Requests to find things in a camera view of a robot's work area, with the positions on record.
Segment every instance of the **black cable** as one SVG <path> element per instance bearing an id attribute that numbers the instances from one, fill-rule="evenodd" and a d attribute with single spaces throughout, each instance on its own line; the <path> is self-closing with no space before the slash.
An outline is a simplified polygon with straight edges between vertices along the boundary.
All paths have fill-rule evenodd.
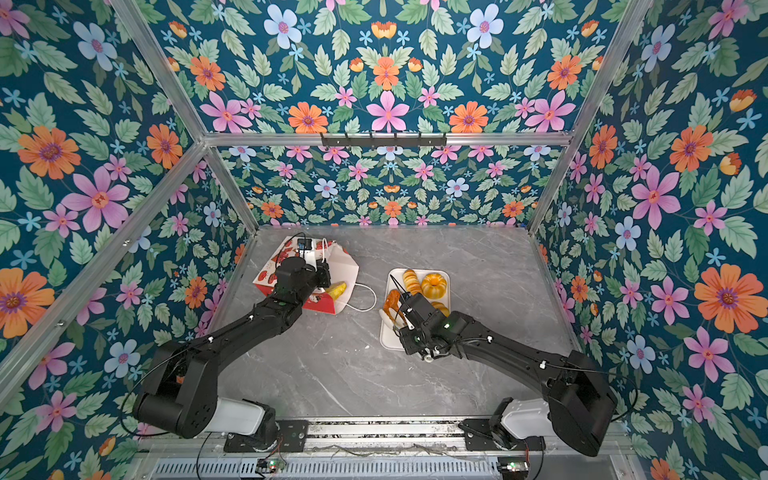
<path id="1" fill-rule="evenodd" d="M 205 440 L 203 440 L 203 443 L 200 444 L 200 450 L 197 451 L 197 458 L 194 461 L 194 472 L 195 474 L 197 474 L 197 480 L 202 480 L 202 478 L 200 478 L 200 453 L 203 452 L 203 447 L 205 446 L 205 442 L 208 441 L 211 433 L 213 432 L 208 432 L 208 435 L 205 437 Z"/>

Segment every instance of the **white string handle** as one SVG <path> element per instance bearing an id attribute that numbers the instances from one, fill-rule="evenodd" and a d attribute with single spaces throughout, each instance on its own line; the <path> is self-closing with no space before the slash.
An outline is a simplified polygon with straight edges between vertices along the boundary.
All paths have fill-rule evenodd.
<path id="1" fill-rule="evenodd" d="M 352 310 L 355 310 L 357 312 L 368 312 L 368 311 L 373 310 L 374 308 L 376 308 L 376 302 L 378 302 L 379 300 L 376 297 L 376 292 L 373 291 L 373 288 L 371 288 L 370 286 L 367 286 L 367 285 L 363 285 L 362 283 L 355 283 L 355 285 L 360 285 L 362 287 L 365 287 L 368 290 L 370 290 L 371 293 L 373 293 L 373 305 L 371 305 L 371 307 L 369 307 L 369 308 L 366 308 L 365 310 L 361 310 L 359 308 L 355 308 L 354 306 L 351 306 L 348 303 L 345 303 L 344 305 L 347 305 L 349 308 L 351 308 Z"/>

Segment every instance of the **pastry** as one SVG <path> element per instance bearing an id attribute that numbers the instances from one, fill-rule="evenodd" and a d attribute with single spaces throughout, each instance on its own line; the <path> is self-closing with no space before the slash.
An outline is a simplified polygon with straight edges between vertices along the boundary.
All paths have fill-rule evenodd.
<path id="1" fill-rule="evenodd" d="M 437 300 L 445 295 L 448 289 L 448 281 L 439 273 L 429 273 L 422 280 L 422 292 L 430 300 Z"/>
<path id="2" fill-rule="evenodd" d="M 406 283 L 406 290 L 408 290 L 411 295 L 422 293 L 422 286 L 419 285 L 419 278 L 416 276 L 416 272 L 413 270 L 407 269 L 405 272 L 403 272 L 402 281 Z"/>
<path id="3" fill-rule="evenodd" d="M 443 304 L 442 304 L 442 303 L 440 303 L 440 302 L 432 302 L 432 306 L 434 306 L 434 307 L 435 307 L 437 310 L 440 310 L 440 312 L 441 312 L 443 315 L 445 315 L 445 316 L 448 316 L 448 315 L 450 315 L 450 314 L 451 314 L 451 313 L 448 311 L 448 307 L 447 307 L 447 306 L 445 306 L 445 305 L 443 305 Z"/>

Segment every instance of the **marble surface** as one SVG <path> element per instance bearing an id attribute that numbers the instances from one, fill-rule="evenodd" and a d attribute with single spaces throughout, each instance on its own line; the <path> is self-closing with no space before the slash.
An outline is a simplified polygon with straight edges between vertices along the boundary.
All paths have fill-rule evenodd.
<path id="1" fill-rule="evenodd" d="M 571 351 L 567 330 L 545 288 L 521 228 L 333 228 L 260 230 L 257 251 L 218 326 L 234 321 L 264 295 L 251 283 L 280 241 L 298 231 L 343 245 L 360 267 L 358 283 L 379 296 L 366 313 L 332 316 L 305 310 L 296 323 L 228 366 L 219 395 L 275 407 L 278 416 L 490 415 L 507 396 L 531 399 L 519 382 L 480 363 L 448 357 L 433 363 L 379 343 L 378 308 L 386 274 L 396 267 L 444 270 L 453 310 L 502 335 L 551 352 Z M 366 308 L 357 287 L 350 304 Z"/>

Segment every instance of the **metal vent grille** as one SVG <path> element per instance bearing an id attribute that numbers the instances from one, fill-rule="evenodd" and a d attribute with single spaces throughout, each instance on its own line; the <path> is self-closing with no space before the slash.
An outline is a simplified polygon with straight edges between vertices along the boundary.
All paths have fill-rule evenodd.
<path id="1" fill-rule="evenodd" d="M 206 480 L 261 478 L 266 470 L 256 458 L 202 458 L 200 477 Z M 493 459 L 464 461 L 457 458 L 290 458 L 277 478 L 494 478 Z M 166 458 L 157 463 L 152 480 L 197 480 L 194 458 Z"/>

